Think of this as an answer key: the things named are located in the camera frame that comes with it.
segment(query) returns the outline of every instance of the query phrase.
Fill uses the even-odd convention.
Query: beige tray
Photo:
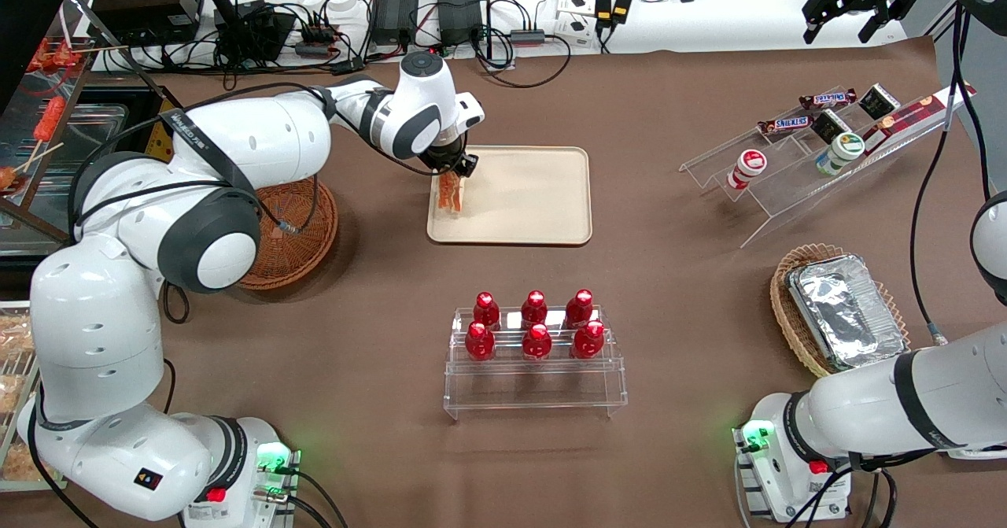
[[[439,243],[583,245],[591,238],[587,153],[576,147],[469,145],[479,157],[462,212],[437,209],[430,184],[427,235]]]

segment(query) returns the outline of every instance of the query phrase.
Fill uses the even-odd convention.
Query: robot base
[[[255,500],[252,493],[263,487],[284,489],[285,476],[260,471],[260,466],[295,467],[299,451],[292,454],[266,421],[239,418],[238,423],[248,435],[245,466],[223,501],[191,503],[181,512],[185,528],[270,528],[276,513],[286,508]]]
[[[770,394],[752,410],[751,420],[733,430],[734,441],[742,469],[746,468],[746,457],[754,474],[759,492],[746,491],[749,510],[753,515],[764,515],[766,510],[776,522],[789,522],[801,507],[810,501],[829,479],[830,474],[813,474],[790,446],[783,430],[783,408],[789,400],[788,394]],[[751,443],[762,449],[741,453],[741,449]],[[833,520],[846,517],[847,498],[850,495],[850,477],[835,482],[817,507],[815,520]],[[764,507],[757,507],[759,496]],[[808,519],[812,508],[805,511],[800,521]]]

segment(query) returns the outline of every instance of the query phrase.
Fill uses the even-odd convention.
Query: bottle cap
[[[468,323],[468,336],[474,340],[481,340],[486,337],[486,326],[478,321]]]
[[[765,170],[766,159],[762,152],[748,149],[738,156],[738,170],[746,176],[757,176]]]
[[[605,334],[605,324],[597,319],[592,319],[584,326],[584,333],[591,339],[598,339]]]
[[[528,336],[535,341],[542,341],[549,337],[549,328],[543,323],[536,323],[529,329]]]
[[[489,292],[479,292],[479,295],[475,296],[475,305],[479,307],[489,307],[493,305],[493,295]]]
[[[576,299],[577,303],[582,306],[589,306],[594,301],[594,296],[591,295],[590,290],[585,288],[583,290],[578,290],[577,295],[574,296],[574,299]]]
[[[546,303],[546,295],[540,290],[532,290],[528,293],[529,305],[540,306]]]
[[[864,152],[864,139],[856,133],[843,133],[832,141],[832,151],[846,162],[856,160]]]

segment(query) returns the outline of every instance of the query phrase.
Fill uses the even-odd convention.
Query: snickers bar
[[[805,109],[830,109],[834,106],[848,106],[856,103],[857,93],[853,90],[847,90],[845,94],[806,95],[803,98],[798,98],[798,101]]]
[[[806,115],[801,117],[790,117],[789,119],[759,120],[758,130],[763,135],[773,135],[786,131],[798,131],[810,127],[812,118]]]

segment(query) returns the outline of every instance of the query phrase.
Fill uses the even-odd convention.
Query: acrylic display stand
[[[493,332],[493,359],[475,362],[465,349],[471,309],[457,309],[444,369],[444,411],[455,420],[462,410],[507,408],[605,408],[610,417],[626,405],[625,369],[611,324],[601,306],[594,318],[605,324],[605,346],[593,359],[571,359],[574,332],[564,331],[565,306],[550,306],[546,324],[553,349],[543,361],[525,361],[521,308],[500,308]]]
[[[845,92],[842,87],[835,87],[826,94]],[[911,105],[923,98],[917,98],[905,105]],[[955,106],[961,105],[956,99]],[[833,110],[850,129],[863,135],[877,123],[860,105],[853,104]],[[821,115],[823,110],[808,111],[795,108],[786,113],[780,113],[772,120],[794,117],[796,115],[811,115],[813,118]],[[904,138],[891,145],[881,145],[870,156],[858,159],[846,166],[838,176],[827,176],[818,170],[815,160],[826,151],[827,144],[811,129],[802,129],[794,134],[762,135],[758,129],[741,134],[730,141],[719,145],[705,154],[691,159],[680,166],[680,172],[687,170],[700,187],[710,187],[717,184],[731,200],[737,202],[748,193],[765,213],[767,219],[758,230],[741,244],[741,248],[759,237],[764,237],[780,227],[801,218],[813,210],[824,199],[835,191],[849,186],[856,180],[864,179],[883,172],[897,157],[896,151],[912,143],[943,125],[937,120],[921,132]],[[734,168],[738,156],[747,149],[761,151],[766,157],[766,169],[755,177],[745,189],[737,190],[728,185],[727,175]]]

